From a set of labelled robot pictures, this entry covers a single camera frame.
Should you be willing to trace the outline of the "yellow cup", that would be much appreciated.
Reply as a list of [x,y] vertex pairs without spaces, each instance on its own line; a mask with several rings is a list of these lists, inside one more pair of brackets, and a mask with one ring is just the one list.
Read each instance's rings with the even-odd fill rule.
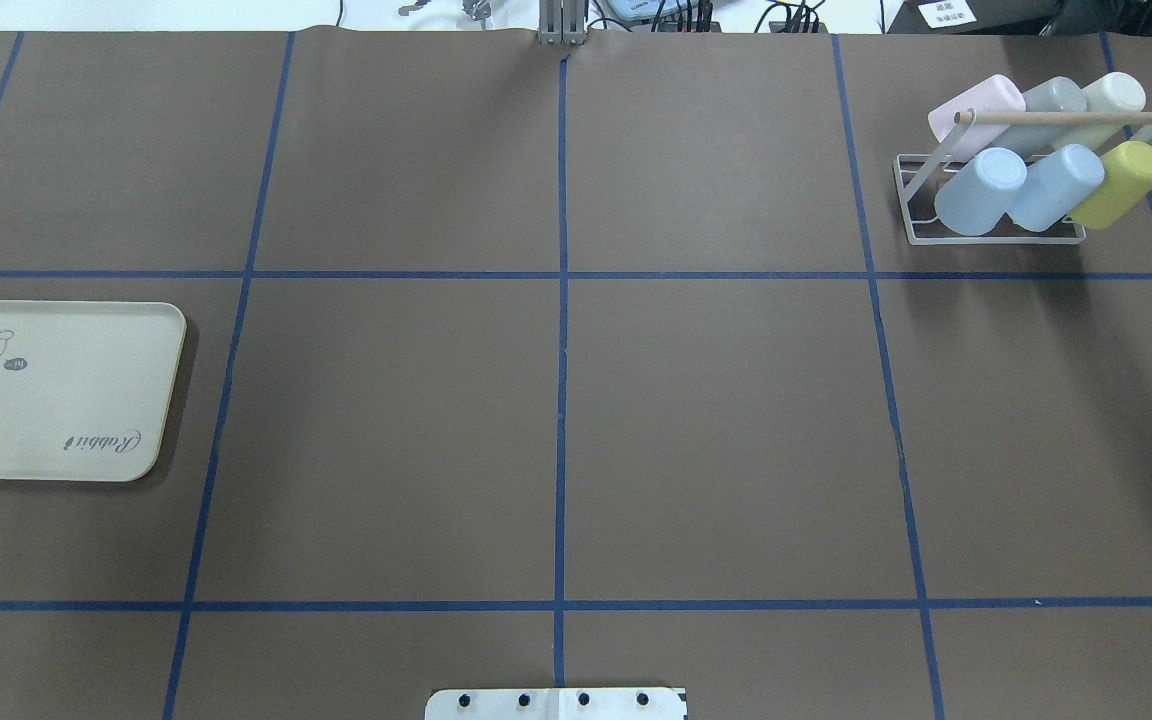
[[1075,223],[1105,232],[1152,191],[1152,145],[1124,141],[1101,156],[1102,184],[1069,213]]

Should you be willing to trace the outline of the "grey cup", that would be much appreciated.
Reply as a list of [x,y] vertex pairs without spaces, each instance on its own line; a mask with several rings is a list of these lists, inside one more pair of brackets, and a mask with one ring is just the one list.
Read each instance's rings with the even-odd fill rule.
[[[1087,97],[1078,83],[1064,77],[1056,76],[1041,85],[1029,88],[1023,94],[1026,111],[1029,113],[1084,113],[1087,111]],[[1005,132],[996,136],[991,143],[992,147],[1009,149],[1021,158],[1032,158],[1032,156],[1047,154],[1051,143],[1056,141],[1068,126],[1056,124],[1032,124],[1010,126]]]

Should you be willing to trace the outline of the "cream plastic tray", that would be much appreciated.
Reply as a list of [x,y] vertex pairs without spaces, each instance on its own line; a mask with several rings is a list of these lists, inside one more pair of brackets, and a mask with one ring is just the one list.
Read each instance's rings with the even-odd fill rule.
[[0,480],[145,477],[187,328],[165,302],[0,300]]

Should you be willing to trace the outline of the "pink cup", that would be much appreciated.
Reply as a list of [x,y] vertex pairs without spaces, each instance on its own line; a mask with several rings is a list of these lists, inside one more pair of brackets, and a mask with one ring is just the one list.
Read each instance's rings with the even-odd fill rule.
[[[996,111],[1025,111],[1026,101],[1014,81],[1002,76],[1002,74],[993,74],[993,76],[980,81],[972,88],[967,88],[960,94],[952,97],[950,100],[929,111],[929,128],[931,128],[935,141],[945,141],[958,127],[955,123],[957,114],[967,113],[969,109],[975,111],[977,115],[996,113]],[[1001,124],[986,124],[983,120],[977,119],[977,122],[967,129],[952,150],[950,161],[967,162],[972,160],[980,150],[987,149],[993,141],[996,141],[996,137],[1005,132],[1006,128],[1007,126]]]

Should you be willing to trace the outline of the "pale green cup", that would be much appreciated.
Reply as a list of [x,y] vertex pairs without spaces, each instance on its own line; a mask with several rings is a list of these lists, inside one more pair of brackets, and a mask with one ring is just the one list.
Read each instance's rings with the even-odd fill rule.
[[[1083,88],[1087,113],[1129,113],[1146,108],[1147,94],[1140,82],[1126,71],[1114,70]],[[1111,141],[1120,124],[1070,126],[1051,143],[1053,151],[1068,145],[1082,145],[1093,151]]]

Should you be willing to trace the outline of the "light blue cup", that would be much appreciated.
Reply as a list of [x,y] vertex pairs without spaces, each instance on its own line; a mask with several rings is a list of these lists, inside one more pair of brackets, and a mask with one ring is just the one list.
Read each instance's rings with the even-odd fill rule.
[[1100,156],[1070,143],[1029,165],[1020,194],[1006,215],[1024,232],[1047,232],[1105,182]]

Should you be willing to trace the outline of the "black labelled box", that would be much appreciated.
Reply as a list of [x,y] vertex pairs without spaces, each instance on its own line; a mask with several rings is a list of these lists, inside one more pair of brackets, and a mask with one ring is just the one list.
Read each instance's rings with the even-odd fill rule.
[[902,1],[887,35],[1083,35],[1061,22],[1062,1]]

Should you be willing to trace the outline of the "aluminium frame post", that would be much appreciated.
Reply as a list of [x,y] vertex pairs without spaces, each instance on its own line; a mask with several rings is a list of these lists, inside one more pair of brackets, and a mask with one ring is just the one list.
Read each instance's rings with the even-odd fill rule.
[[588,37],[589,1],[540,0],[538,3],[538,44],[573,47]]

